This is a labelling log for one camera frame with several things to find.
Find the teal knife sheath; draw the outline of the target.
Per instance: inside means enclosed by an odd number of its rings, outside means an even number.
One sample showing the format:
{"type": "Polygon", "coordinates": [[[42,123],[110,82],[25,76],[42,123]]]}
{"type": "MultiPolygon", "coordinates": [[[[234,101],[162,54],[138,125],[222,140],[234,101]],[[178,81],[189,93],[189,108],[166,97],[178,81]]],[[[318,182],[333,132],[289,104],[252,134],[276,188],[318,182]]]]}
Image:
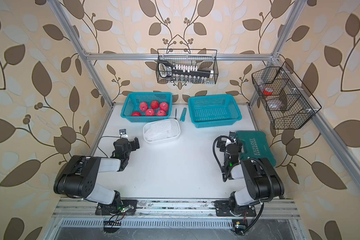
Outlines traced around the teal knife sheath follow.
{"type": "Polygon", "coordinates": [[[187,113],[187,108],[183,108],[182,114],[181,114],[181,118],[180,121],[184,122],[185,118],[186,118],[186,113],[187,113]]]}

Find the teal plastic basket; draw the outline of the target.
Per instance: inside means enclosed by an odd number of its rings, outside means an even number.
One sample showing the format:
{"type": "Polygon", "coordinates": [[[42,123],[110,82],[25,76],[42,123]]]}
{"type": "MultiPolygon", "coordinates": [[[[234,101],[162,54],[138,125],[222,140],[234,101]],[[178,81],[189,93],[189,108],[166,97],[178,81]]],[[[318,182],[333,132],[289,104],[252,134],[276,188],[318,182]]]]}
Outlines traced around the teal plastic basket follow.
{"type": "Polygon", "coordinates": [[[242,119],[238,104],[231,95],[191,97],[188,107],[196,128],[231,126],[242,119]]]}
{"type": "Polygon", "coordinates": [[[161,121],[169,118],[169,115],[172,111],[172,102],[173,95],[169,92],[136,92],[129,93],[123,108],[121,110],[121,117],[127,119],[131,123],[150,123],[155,121],[161,121]],[[146,102],[149,107],[152,101],[158,101],[159,103],[165,102],[169,104],[169,110],[166,112],[165,117],[158,117],[157,115],[153,117],[145,116],[145,112],[141,112],[139,109],[139,104],[141,102],[146,102]],[[139,111],[141,113],[140,117],[132,117],[131,114],[134,111],[139,111]]]}

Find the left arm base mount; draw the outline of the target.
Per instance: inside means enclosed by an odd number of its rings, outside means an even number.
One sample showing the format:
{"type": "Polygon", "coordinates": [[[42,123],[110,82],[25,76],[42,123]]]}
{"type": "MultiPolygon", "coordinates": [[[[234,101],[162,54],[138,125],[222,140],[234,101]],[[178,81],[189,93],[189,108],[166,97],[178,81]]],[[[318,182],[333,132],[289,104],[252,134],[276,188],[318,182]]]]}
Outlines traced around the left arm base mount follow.
{"type": "Polygon", "coordinates": [[[120,193],[115,191],[115,198],[110,205],[98,204],[95,215],[113,216],[126,214],[132,216],[137,210],[138,200],[121,199],[120,193]]]}

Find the left teal plastic basket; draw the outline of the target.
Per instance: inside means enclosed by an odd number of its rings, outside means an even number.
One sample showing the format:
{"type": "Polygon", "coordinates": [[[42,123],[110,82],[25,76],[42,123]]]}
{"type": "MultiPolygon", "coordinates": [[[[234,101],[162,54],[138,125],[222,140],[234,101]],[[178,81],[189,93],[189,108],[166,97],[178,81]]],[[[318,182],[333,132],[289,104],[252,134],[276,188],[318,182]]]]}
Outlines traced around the left teal plastic basket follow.
{"type": "Polygon", "coordinates": [[[172,102],[173,95],[169,92],[136,92],[129,93],[123,108],[121,110],[121,117],[127,119],[131,123],[150,123],[155,121],[161,121],[169,118],[169,115],[172,111],[172,102]],[[145,116],[145,112],[141,112],[139,109],[139,104],[141,102],[146,102],[149,107],[152,101],[158,101],[159,103],[165,102],[169,104],[169,110],[166,112],[165,117],[158,117],[157,115],[153,117],[145,116]],[[139,111],[141,113],[140,117],[132,117],[131,114],[134,111],[139,111]]]}

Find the green tool case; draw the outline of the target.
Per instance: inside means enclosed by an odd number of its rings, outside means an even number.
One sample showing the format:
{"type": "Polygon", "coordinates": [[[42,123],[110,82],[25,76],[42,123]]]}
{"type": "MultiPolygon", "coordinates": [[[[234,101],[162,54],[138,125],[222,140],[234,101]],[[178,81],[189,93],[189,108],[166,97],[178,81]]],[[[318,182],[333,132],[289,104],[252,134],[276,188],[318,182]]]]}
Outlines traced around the green tool case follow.
{"type": "Polygon", "coordinates": [[[276,166],[276,160],[271,152],[264,132],[237,131],[236,138],[243,143],[240,160],[267,158],[273,167],[276,166]]]}

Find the right teal plastic basket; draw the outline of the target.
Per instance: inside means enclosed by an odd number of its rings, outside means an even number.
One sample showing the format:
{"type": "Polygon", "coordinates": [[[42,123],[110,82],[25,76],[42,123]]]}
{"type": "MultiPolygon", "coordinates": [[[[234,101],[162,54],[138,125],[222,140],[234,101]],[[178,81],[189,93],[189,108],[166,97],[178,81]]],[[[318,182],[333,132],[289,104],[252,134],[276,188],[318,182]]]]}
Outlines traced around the right teal plastic basket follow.
{"type": "Polygon", "coordinates": [[[231,126],[242,119],[238,104],[231,95],[191,97],[188,107],[196,128],[231,126]]]}

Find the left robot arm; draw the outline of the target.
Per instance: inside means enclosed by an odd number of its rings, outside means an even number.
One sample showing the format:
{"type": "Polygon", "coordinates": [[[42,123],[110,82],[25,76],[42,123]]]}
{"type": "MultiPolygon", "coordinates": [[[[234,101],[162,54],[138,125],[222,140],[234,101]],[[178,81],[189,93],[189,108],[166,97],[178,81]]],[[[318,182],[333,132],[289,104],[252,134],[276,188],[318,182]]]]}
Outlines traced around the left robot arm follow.
{"type": "Polygon", "coordinates": [[[109,158],[72,156],[55,179],[55,194],[121,209],[120,193],[98,184],[97,176],[105,172],[122,172],[129,163],[131,152],[140,148],[139,139],[119,138],[114,142],[114,148],[109,158]]]}

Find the black white tool set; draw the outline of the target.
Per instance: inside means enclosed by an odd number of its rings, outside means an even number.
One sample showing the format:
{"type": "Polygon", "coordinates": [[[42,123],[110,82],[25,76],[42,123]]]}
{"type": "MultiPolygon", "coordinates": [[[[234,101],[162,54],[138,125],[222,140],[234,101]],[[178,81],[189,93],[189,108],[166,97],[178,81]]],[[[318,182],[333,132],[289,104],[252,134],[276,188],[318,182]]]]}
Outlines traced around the black white tool set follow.
{"type": "Polygon", "coordinates": [[[180,75],[196,78],[212,78],[215,75],[213,70],[202,70],[195,66],[171,64],[169,61],[159,61],[157,67],[159,75],[162,78],[180,75]]]}

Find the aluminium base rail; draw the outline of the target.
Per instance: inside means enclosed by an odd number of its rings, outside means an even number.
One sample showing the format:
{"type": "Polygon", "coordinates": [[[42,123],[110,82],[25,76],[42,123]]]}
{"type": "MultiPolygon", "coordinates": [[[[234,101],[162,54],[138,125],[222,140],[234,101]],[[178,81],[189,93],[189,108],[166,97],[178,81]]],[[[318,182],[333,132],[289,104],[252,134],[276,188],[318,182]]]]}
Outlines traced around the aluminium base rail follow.
{"type": "Polygon", "coordinates": [[[122,200],[127,211],[110,214],[96,203],[79,199],[62,198],[51,220],[50,230],[60,227],[110,227],[165,228],[165,229],[230,229],[238,221],[249,223],[255,217],[260,220],[287,221],[293,225],[301,219],[293,200],[273,200],[263,206],[250,207],[241,215],[233,215],[227,204],[216,204],[215,199],[154,199],[137,198],[122,200]]]}

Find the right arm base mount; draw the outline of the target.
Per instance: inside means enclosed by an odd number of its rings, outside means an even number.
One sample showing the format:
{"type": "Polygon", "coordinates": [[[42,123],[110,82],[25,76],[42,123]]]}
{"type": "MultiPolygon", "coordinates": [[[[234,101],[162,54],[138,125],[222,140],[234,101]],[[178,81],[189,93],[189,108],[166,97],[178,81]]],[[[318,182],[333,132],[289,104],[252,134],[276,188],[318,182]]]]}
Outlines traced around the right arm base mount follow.
{"type": "Polygon", "coordinates": [[[232,192],[228,199],[214,201],[216,215],[218,217],[256,217],[255,207],[239,206],[235,202],[234,193],[232,192]]]}

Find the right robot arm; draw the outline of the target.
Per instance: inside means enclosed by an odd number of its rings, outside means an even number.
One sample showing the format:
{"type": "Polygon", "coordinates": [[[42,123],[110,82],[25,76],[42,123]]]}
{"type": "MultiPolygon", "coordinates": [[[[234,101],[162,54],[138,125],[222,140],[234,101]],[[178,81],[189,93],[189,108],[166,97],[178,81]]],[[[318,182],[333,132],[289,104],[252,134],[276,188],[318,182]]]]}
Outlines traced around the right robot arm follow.
{"type": "Polygon", "coordinates": [[[243,179],[244,187],[232,192],[228,199],[231,215],[241,216],[252,206],[267,203],[285,193],[285,187],[267,158],[241,159],[243,144],[228,136],[219,136],[213,142],[213,155],[222,179],[243,179]]]}

